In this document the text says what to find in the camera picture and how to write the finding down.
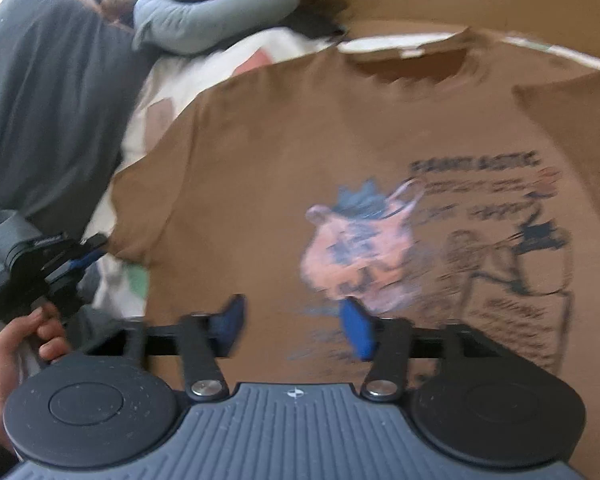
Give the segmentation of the person left hand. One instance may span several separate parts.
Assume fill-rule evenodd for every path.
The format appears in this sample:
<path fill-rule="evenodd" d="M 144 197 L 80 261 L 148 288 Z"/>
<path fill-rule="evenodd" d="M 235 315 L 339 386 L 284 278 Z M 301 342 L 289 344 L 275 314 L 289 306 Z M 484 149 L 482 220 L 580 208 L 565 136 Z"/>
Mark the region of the person left hand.
<path fill-rule="evenodd" d="M 12 446 L 4 429 L 3 412 L 9 395 L 19 384 L 19 347 L 30 336 L 42 341 L 38 356 L 45 362 L 55 362 L 71 352 L 59 312 L 50 302 L 14 318 L 0 331 L 0 445 L 9 451 Z"/>

